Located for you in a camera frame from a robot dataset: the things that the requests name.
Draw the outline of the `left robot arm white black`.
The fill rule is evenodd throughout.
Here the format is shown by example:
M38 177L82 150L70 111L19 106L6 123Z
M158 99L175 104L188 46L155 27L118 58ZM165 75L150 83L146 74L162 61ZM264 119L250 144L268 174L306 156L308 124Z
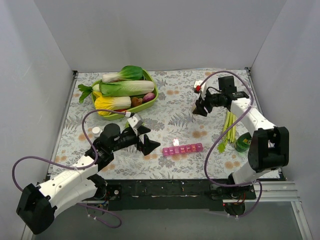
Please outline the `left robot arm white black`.
M98 175L113 159L114 152L135 146L145 156L161 144L149 139L151 130L140 126L121 130L115 123L104 127L93 146L72 166L37 186L27 185L21 194L16 213L33 234L44 232L60 213L77 203L107 195L107 182Z

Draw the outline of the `pink weekly pill organizer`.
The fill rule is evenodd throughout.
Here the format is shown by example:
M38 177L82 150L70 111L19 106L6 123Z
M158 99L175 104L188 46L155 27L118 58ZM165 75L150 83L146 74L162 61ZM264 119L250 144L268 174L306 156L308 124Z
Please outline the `pink weekly pill organizer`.
M162 154L164 157L199 153L204 150L201 143L181 145L179 140L176 138L173 139L172 144L172 146L164 147L162 149Z

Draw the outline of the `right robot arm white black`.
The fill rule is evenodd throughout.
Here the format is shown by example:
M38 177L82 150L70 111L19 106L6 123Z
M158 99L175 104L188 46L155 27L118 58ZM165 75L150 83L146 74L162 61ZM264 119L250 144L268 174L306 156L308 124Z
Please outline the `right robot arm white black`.
M214 107L224 107L236 116L251 136L247 162L233 172L226 184L227 195L237 199L245 192L244 186L252 185L259 177L285 167L289 163L289 131L268 121L253 107L254 97L250 90L238 91L234 79L236 74L228 72L218 78L219 90L211 94L205 81L197 80L193 90L199 94L193 111L196 115L207 116Z

